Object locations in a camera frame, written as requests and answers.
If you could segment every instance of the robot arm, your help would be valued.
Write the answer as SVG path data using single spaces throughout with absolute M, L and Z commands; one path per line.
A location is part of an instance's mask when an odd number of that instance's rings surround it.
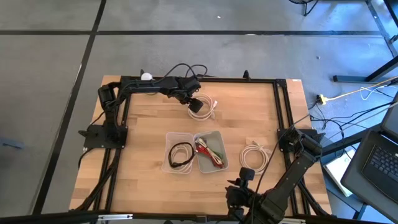
M 86 137 L 85 147 L 122 148 L 126 143 L 127 129 L 117 123 L 119 106 L 133 93 L 161 93 L 176 98 L 181 104 L 197 113 L 203 106 L 200 100 L 192 98 L 200 89 L 196 76 L 163 77 L 160 80 L 138 80 L 133 77 L 121 77 L 120 82 L 112 82 L 98 89 L 99 102 L 104 110 L 103 125 L 91 125 L 86 131 L 79 131 Z
M 287 201 L 290 192 L 300 182 L 309 167 L 319 160 L 322 153 L 322 146 L 315 140 L 296 129 L 290 129 L 286 132 L 285 141 L 295 149 L 295 160 L 280 178 L 273 189 L 264 194 L 255 194 L 248 189 L 248 181 L 253 180 L 254 171 L 247 168 L 241 168 L 240 178 L 236 181 L 230 181 L 237 185 L 227 188 L 228 215 L 241 219 L 243 217 L 242 206 L 249 207 L 249 212 L 243 223 L 279 223 L 282 221 L 287 209 Z

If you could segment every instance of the gray floor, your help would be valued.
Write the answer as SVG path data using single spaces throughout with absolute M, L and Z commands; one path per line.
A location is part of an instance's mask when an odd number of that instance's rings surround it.
M 0 1 L 0 29 L 90 30 L 100 1 Z M 390 35 L 398 32 L 382 1 L 374 7 Z M 377 30 L 363 2 L 320 1 L 302 17 L 302 7 L 285 1 L 108 1 L 100 30 Z M 0 217 L 30 212 L 37 184 L 78 72 L 88 36 L 0 36 L 0 136 L 22 141 L 0 146 Z M 281 36 L 97 36 L 76 101 L 44 212 L 68 209 L 83 138 L 103 75 L 161 76 L 180 62 L 202 63 L 217 77 L 300 78 L 308 105 L 316 94 L 335 96 L 361 85 L 333 83 L 333 75 L 368 75 L 392 58 L 381 37 Z M 394 95 L 395 89 L 383 90 Z M 327 118 L 350 115 L 391 99 L 359 94 L 321 106 Z M 320 117 L 316 109 L 313 115 Z M 363 125 L 378 123 L 382 114 Z M 326 136 L 337 132 L 329 124 Z M 350 128 L 346 136 L 360 131 Z M 353 210 L 329 195 L 332 210 Z M 370 220 L 377 218 L 370 215 Z

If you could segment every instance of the clear plastic tray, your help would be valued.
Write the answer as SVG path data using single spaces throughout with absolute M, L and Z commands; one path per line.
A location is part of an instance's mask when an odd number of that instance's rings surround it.
M 197 158 L 200 171 L 206 174 L 228 169 L 228 158 L 226 156 L 224 141 L 221 133 L 219 131 L 207 131 L 204 133 L 198 133 L 194 135 L 193 138 L 196 139 L 197 137 L 203 137 L 206 139 L 207 146 L 211 150 L 222 154 L 223 158 L 221 160 L 224 162 L 224 167 L 222 169 L 217 168 L 213 165 L 212 161 L 208 157 L 198 153 Z
M 169 132 L 166 134 L 166 150 L 165 150 L 165 156 L 164 156 L 164 162 L 162 165 L 162 171 L 164 172 L 169 172 L 169 173 L 175 173 L 175 174 L 189 174 L 192 170 L 192 162 L 189 163 L 189 169 L 187 169 L 185 172 L 179 172 L 176 169 L 173 169 L 170 167 L 169 164 L 169 152 L 171 148 L 180 142 L 189 142 L 192 144 L 193 147 L 195 147 L 195 144 L 193 142 L 193 135 L 190 133 L 175 133 L 175 132 Z

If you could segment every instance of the yellow plug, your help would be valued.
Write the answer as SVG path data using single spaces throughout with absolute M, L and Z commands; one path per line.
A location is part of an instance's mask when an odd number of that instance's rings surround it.
M 317 95 L 317 100 L 318 100 L 321 104 L 325 105 L 325 104 L 326 104 L 326 101 L 328 101 L 329 99 L 328 99 L 327 97 L 324 97 L 322 94 L 320 94 L 320 95 Z

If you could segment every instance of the coiled white cable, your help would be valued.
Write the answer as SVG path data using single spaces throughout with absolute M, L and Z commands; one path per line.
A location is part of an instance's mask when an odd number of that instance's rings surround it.
M 187 155 L 185 157 L 185 160 L 187 160 L 189 157 L 191 157 L 191 153 L 192 153 L 191 147 L 187 144 L 181 144 L 179 146 L 176 146 L 173 149 L 172 154 L 171 154 L 172 161 L 174 161 L 174 157 L 179 151 L 183 151 L 185 153 L 185 155 Z M 185 173 L 190 169 L 191 166 L 192 166 L 192 161 L 189 162 L 188 164 L 182 165 L 180 167 L 176 167 L 176 168 L 171 167 L 171 169 L 173 169 L 175 172 L 178 172 L 178 173 Z
M 248 164 L 246 163 L 246 154 L 250 151 L 257 151 L 260 152 L 262 156 L 262 163 L 261 166 L 257 169 L 254 169 L 252 167 L 249 167 Z M 269 150 L 264 149 L 264 146 L 258 145 L 255 141 L 252 142 L 251 145 L 246 146 L 242 151 L 241 155 L 239 157 L 239 160 L 241 162 L 241 165 L 245 168 L 250 168 L 255 171 L 256 175 L 261 174 L 261 172 L 266 168 L 267 163 L 269 162 L 269 156 L 268 156 Z
M 216 100 L 213 102 L 213 99 L 211 99 L 210 96 L 208 96 L 204 93 L 197 93 L 197 94 L 195 94 L 195 96 L 193 96 L 193 98 L 196 98 L 196 99 L 202 101 L 203 103 L 207 104 L 209 106 L 209 110 L 203 115 L 198 115 L 198 114 L 192 112 L 190 109 L 188 109 L 188 115 L 191 118 L 193 118 L 196 121 L 205 121 L 209 117 L 211 117 L 212 119 L 216 118 L 216 116 L 214 114 L 214 108 L 217 106 Z

